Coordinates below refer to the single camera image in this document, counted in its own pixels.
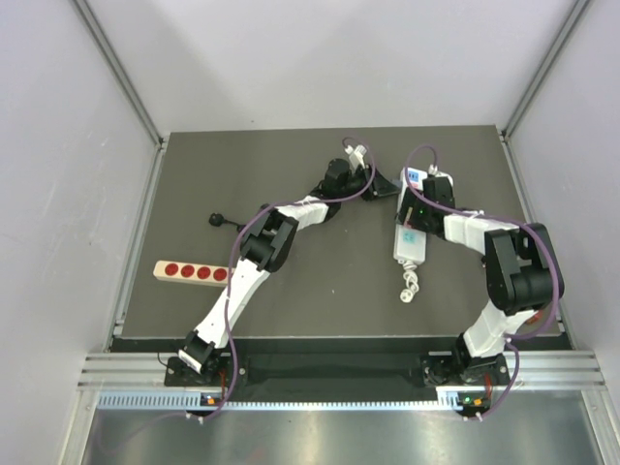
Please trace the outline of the red cube plug adapter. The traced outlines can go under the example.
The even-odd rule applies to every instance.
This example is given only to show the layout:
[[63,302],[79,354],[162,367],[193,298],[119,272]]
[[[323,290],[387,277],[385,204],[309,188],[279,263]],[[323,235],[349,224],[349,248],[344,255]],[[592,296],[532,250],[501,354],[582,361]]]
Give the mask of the red cube plug adapter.
[[543,315],[543,312],[542,312],[542,311],[538,311],[538,312],[536,312],[536,313],[535,313],[532,317],[530,317],[530,318],[529,318],[529,319],[525,322],[525,324],[526,324],[527,326],[531,326],[531,325],[536,324],[536,323],[537,323],[537,322],[541,319],[542,315]]

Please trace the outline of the right aluminium frame post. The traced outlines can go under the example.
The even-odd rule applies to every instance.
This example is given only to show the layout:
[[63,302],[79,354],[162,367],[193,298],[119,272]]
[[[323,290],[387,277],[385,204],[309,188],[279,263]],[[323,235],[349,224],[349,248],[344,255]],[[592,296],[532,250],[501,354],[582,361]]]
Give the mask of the right aluminium frame post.
[[596,58],[611,1],[572,1],[505,129],[525,215],[549,228],[566,290],[561,321],[574,347],[591,349],[597,259],[589,223],[596,211],[588,176],[597,153]]

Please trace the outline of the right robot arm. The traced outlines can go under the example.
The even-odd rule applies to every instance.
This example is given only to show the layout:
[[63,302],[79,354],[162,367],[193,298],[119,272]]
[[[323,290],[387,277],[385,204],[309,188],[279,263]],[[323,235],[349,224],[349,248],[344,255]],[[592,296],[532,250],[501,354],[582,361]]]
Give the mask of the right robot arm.
[[517,225],[455,206],[447,174],[406,168],[396,213],[394,256],[409,267],[425,260],[429,235],[481,255],[488,301],[476,321],[455,340],[449,356],[423,363],[432,386],[481,383],[500,370],[510,338],[559,300],[564,282],[546,227]]

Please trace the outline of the left aluminium frame post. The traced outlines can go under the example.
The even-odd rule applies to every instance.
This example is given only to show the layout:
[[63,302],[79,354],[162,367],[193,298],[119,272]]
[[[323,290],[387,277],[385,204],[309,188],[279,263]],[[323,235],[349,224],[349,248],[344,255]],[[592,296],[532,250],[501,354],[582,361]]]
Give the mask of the left aluminium frame post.
[[77,17],[93,41],[96,49],[101,54],[108,70],[120,89],[122,96],[138,119],[141,128],[146,133],[153,145],[153,151],[148,161],[148,172],[139,199],[139,207],[132,226],[128,251],[122,268],[122,274],[116,296],[112,305],[112,313],[108,323],[108,332],[104,339],[102,350],[108,352],[115,338],[122,334],[128,306],[131,297],[140,254],[143,247],[144,236],[148,220],[152,211],[156,189],[158,187],[164,155],[168,139],[156,128],[137,88],[134,86],[128,72],[122,64],[114,46],[89,2],[84,0],[72,0],[70,2],[77,13]]

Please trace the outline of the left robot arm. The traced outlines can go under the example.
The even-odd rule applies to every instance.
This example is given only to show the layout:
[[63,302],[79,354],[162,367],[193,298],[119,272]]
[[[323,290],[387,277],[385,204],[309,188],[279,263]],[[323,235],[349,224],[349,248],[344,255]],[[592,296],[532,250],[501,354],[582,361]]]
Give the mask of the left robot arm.
[[372,165],[356,160],[331,160],[316,187],[303,199],[265,204],[239,229],[232,248],[234,268],[229,284],[205,318],[190,331],[178,349],[183,366],[176,373],[209,384],[231,359],[232,329],[259,286],[285,263],[297,232],[333,218],[341,203],[362,198],[367,202],[395,196],[399,185]]

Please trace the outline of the white power strip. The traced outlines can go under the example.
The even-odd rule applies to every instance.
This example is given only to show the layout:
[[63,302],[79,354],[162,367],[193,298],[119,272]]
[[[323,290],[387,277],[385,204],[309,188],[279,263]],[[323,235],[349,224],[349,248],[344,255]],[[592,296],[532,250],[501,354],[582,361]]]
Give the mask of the white power strip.
[[[408,188],[407,180],[409,180],[418,191],[422,192],[422,181],[430,175],[427,171],[407,168],[401,172],[399,180],[402,181],[402,187],[400,188],[400,193],[397,198],[396,214],[403,199],[405,189]],[[447,176],[449,181],[453,182],[449,174],[440,171],[438,175]],[[419,278],[416,270],[424,263],[425,252],[426,233],[396,223],[393,257],[403,267],[405,286],[400,293],[400,300],[404,303],[410,303],[419,291]]]

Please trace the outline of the wooden power strip red sockets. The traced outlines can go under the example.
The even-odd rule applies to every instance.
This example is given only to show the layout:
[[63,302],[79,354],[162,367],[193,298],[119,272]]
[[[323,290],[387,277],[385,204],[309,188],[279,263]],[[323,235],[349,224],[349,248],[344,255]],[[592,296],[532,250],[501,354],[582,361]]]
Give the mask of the wooden power strip red sockets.
[[152,270],[159,281],[211,287],[226,286],[232,274],[233,270],[219,265],[178,261],[158,261]]

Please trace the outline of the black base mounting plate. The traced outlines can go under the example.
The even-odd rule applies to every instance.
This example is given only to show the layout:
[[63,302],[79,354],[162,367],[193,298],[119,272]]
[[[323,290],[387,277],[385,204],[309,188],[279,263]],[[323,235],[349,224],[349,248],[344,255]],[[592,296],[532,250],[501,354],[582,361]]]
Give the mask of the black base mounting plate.
[[227,355],[197,374],[178,357],[168,362],[167,387],[202,387],[227,384],[236,380],[239,386],[257,385],[270,380],[390,380],[404,381],[415,387],[438,386],[504,386],[509,370],[504,357],[464,375],[451,366],[451,355],[419,355],[415,353],[349,353],[349,354],[245,354],[233,364]]

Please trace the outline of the aluminium frame post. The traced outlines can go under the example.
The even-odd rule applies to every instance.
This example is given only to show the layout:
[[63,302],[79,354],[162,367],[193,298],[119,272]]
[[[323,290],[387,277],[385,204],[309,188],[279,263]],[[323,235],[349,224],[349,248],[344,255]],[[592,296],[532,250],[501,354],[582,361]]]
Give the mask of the aluminium frame post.
[[549,228],[566,290],[561,321],[574,347],[591,349],[597,259],[589,223],[596,211],[588,176],[597,153],[596,58],[611,1],[572,1],[505,129],[525,215]]
[[116,296],[112,305],[112,313],[108,323],[108,332],[104,339],[102,350],[108,352],[115,338],[122,334],[128,306],[131,297],[140,254],[143,247],[144,236],[148,220],[152,211],[156,189],[158,187],[164,155],[168,139],[156,128],[137,88],[134,86],[128,72],[122,64],[114,46],[89,2],[84,0],[72,0],[70,2],[77,13],[77,17],[93,41],[96,49],[101,54],[108,70],[120,89],[122,96],[138,119],[141,128],[146,133],[153,145],[153,151],[148,161],[148,172],[139,199],[139,207],[132,226],[128,251],[122,268],[122,274]]

